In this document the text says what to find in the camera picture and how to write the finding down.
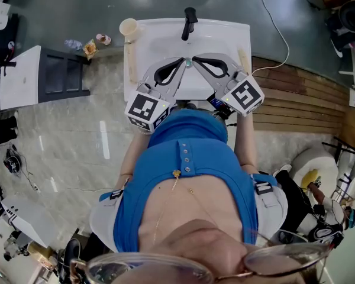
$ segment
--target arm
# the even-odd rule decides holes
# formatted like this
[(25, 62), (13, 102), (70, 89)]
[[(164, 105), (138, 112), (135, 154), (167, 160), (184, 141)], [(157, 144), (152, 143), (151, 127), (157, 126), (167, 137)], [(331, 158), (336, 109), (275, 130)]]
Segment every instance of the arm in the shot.
[(147, 149), (150, 137), (151, 135), (144, 135), (138, 131), (134, 133), (134, 138), (129, 145), (129, 148), (124, 157), (124, 161), (121, 165), (120, 177), (118, 178), (116, 189), (121, 189), (124, 187), (127, 178), (131, 180), (133, 177), (135, 163), (141, 154)]
[(310, 189), (310, 191), (313, 193), (313, 197), (317, 200), (318, 204), (322, 204), (325, 199), (324, 193), (321, 192), (313, 183), (308, 185), (308, 189)]
[(259, 173), (256, 169), (256, 145), (252, 113), (246, 117), (237, 115), (234, 152), (245, 172), (249, 174)]

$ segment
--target yellow object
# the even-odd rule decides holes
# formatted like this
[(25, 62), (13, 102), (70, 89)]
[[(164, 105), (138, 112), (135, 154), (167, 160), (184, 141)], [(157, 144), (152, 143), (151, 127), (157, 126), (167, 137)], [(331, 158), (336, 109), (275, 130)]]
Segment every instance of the yellow object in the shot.
[(84, 45), (83, 50), (87, 55), (88, 60), (90, 60), (99, 51), (93, 39)]
[(318, 170), (313, 169), (308, 172), (301, 180), (301, 188), (308, 189), (308, 185), (313, 183), (318, 178)]
[(54, 250), (50, 247), (44, 248), (36, 242), (31, 242), (28, 246), (28, 251), (34, 259), (42, 264), (45, 268), (53, 270), (56, 267), (56, 262), (50, 260)]
[(179, 178), (179, 176), (180, 176), (180, 174), (181, 174), (182, 172), (180, 171), (180, 170), (174, 170), (173, 172), (172, 172), (172, 174), (173, 174), (173, 176), (175, 177), (175, 178)]

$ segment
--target trash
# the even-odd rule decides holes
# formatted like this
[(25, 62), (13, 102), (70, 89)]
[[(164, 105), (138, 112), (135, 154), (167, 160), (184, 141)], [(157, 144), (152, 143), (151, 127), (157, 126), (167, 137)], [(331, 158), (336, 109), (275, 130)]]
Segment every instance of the trash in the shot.
[(97, 34), (96, 39), (104, 45), (109, 45), (109, 44), (111, 44), (111, 41), (112, 41), (112, 39), (109, 36), (104, 35), (104, 34)]
[(83, 44), (80, 41), (76, 41), (76, 40), (66, 40), (64, 44), (65, 46), (73, 50), (81, 50), (83, 47)]
[(88, 60), (90, 60), (98, 51), (99, 50), (93, 39), (84, 45), (84, 52), (87, 55)]

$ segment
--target white table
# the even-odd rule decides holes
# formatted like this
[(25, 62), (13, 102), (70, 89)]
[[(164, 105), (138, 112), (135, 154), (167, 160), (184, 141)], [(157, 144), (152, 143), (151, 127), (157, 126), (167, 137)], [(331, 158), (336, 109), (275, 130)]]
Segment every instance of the white table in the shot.
[(38, 103), (38, 69), (41, 47), (35, 46), (11, 62), (16, 67), (4, 67), (0, 74), (0, 109), (24, 107)]
[(57, 230), (45, 207), (20, 196), (7, 196), (1, 201), (9, 223), (43, 247), (48, 247), (56, 238)]

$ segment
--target blue shirt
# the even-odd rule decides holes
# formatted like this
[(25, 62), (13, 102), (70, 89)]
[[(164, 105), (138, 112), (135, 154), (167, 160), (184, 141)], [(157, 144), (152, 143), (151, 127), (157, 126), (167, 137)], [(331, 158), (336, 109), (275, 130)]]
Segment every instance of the blue shirt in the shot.
[[(257, 211), (254, 180), (270, 182), (271, 176), (244, 172), (227, 146), (227, 129), (211, 115), (183, 109), (170, 115), (154, 132), (148, 149), (138, 159), (131, 182), (126, 185), (113, 229), (118, 251), (139, 251), (138, 228), (147, 199), (160, 182), (180, 170), (181, 178), (212, 175), (222, 179), (231, 191), (243, 225), (243, 241), (254, 244)], [(102, 195), (100, 201), (111, 193)]]

